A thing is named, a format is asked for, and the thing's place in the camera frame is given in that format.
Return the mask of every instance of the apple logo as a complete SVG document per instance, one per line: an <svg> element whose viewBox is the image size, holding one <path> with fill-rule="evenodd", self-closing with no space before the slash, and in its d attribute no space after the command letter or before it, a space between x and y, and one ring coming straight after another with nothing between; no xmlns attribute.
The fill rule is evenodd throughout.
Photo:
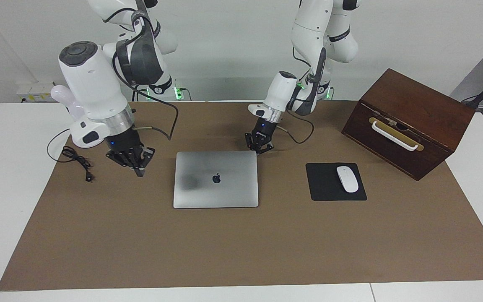
<svg viewBox="0 0 483 302"><path fill-rule="evenodd" d="M221 182L221 176L219 175L219 173L217 173L216 175L214 175L211 180L213 180L214 183L220 183Z"/></svg>

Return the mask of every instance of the wooden box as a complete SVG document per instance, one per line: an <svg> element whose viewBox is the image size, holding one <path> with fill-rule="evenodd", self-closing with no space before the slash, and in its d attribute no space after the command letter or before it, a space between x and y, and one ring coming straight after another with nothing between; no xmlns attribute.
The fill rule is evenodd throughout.
<svg viewBox="0 0 483 302"><path fill-rule="evenodd" d="M357 103L343 134L420 180L454 153L474 113L388 69Z"/></svg>

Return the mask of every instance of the white wireless mouse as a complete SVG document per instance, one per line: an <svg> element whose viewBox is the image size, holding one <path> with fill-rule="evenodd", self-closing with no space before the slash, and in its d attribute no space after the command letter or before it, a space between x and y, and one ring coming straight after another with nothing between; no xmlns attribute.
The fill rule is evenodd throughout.
<svg viewBox="0 0 483 302"><path fill-rule="evenodd" d="M359 189L359 184L357 183L357 178L351 168L347 166L337 167L337 173L340 178L340 182L343 184L344 190L347 193L355 193Z"/></svg>

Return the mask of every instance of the electrical outlet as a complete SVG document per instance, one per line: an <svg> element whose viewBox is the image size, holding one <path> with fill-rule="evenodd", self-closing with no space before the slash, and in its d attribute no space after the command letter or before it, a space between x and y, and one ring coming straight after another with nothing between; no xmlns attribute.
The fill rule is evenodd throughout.
<svg viewBox="0 0 483 302"><path fill-rule="evenodd" d="M50 94L55 83L21 84L16 94L21 103L50 103L55 102Z"/></svg>

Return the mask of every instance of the white handle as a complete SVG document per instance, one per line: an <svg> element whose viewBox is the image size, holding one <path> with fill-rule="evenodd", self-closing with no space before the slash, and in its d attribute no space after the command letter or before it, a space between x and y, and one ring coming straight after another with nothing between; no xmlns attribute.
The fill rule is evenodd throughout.
<svg viewBox="0 0 483 302"><path fill-rule="evenodd" d="M385 132L384 130L382 130L381 128L378 128L378 126L376 126L376 123L377 121L374 121L372 123L372 129L374 129L377 133L385 136L386 138L392 140L393 142L395 142L397 145L399 145L400 147L406 149L407 151L415 151L417 148L418 148L418 145L415 145L415 147L411 147L410 145L404 143L403 141L395 138L394 136L392 136L391 134L388 134L387 132Z"/></svg>

